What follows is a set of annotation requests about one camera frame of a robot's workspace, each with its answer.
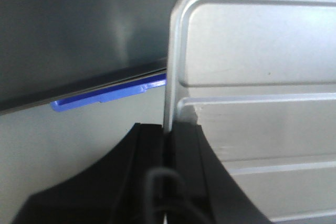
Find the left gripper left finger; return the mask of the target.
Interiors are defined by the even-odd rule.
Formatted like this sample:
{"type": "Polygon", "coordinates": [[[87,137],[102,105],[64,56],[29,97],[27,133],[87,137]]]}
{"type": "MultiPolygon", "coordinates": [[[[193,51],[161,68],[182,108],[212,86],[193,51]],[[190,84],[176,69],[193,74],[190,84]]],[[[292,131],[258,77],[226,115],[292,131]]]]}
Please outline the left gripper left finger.
{"type": "Polygon", "coordinates": [[[144,223],[144,177],[162,164],[161,125],[136,123],[93,165],[31,195],[12,222],[144,223]]]}

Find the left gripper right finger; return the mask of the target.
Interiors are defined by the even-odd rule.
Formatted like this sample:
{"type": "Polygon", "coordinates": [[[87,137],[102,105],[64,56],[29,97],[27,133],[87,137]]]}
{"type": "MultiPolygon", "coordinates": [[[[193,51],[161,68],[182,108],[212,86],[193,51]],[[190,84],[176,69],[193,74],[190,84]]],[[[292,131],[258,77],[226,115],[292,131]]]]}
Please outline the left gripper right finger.
{"type": "Polygon", "coordinates": [[[201,126],[174,123],[169,166],[186,185],[191,203],[212,223],[270,223],[221,164],[201,126]]]}

